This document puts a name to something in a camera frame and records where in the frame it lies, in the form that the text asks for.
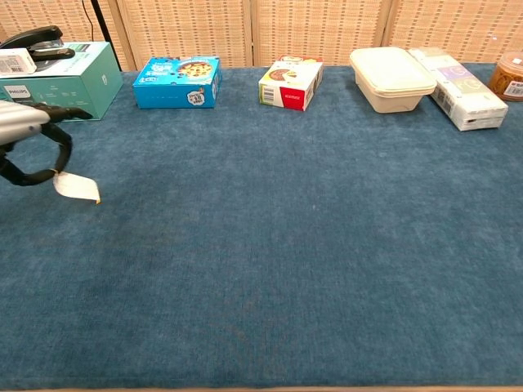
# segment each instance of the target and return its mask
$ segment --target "blue carpet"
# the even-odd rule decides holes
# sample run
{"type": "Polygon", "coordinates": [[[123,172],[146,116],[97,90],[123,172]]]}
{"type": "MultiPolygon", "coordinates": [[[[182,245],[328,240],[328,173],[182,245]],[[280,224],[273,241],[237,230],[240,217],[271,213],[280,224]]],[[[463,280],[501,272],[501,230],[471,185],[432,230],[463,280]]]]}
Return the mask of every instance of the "blue carpet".
{"type": "Polygon", "coordinates": [[[523,384],[523,104],[464,133],[428,97],[374,113],[347,67],[259,105],[263,73],[154,110],[126,74],[64,124],[99,206],[0,183],[0,389],[523,384]]]}

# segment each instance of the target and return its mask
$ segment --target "cardboard box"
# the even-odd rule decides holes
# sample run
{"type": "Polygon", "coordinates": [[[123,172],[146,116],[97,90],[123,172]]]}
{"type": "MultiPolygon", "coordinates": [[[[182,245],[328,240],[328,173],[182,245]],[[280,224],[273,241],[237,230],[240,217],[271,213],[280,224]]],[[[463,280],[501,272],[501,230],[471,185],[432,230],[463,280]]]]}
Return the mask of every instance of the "cardboard box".
{"type": "Polygon", "coordinates": [[[438,83],[431,97],[460,131],[500,127],[508,106],[486,85],[437,47],[410,49],[438,83]]]}
{"type": "Polygon", "coordinates": [[[0,100],[21,104],[79,107],[103,118],[118,90],[122,74],[107,42],[67,42],[74,57],[37,63],[29,75],[0,76],[0,100]]]}
{"type": "Polygon", "coordinates": [[[258,83],[260,103],[305,111],[323,77],[315,57],[281,56],[258,83]]]}
{"type": "Polygon", "coordinates": [[[219,57],[155,57],[133,89],[140,109],[213,108],[220,85],[219,57]]]}

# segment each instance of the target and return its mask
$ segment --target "white paper tag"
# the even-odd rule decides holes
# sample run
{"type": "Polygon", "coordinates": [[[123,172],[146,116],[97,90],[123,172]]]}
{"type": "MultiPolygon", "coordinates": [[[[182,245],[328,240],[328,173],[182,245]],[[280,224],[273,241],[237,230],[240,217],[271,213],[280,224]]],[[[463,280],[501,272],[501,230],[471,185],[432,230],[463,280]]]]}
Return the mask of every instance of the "white paper tag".
{"type": "Polygon", "coordinates": [[[523,96],[523,82],[512,80],[503,94],[505,96],[523,96]]]}
{"type": "Polygon", "coordinates": [[[86,198],[101,203],[98,185],[90,178],[77,176],[63,171],[53,179],[56,192],[66,198],[86,198]]]}

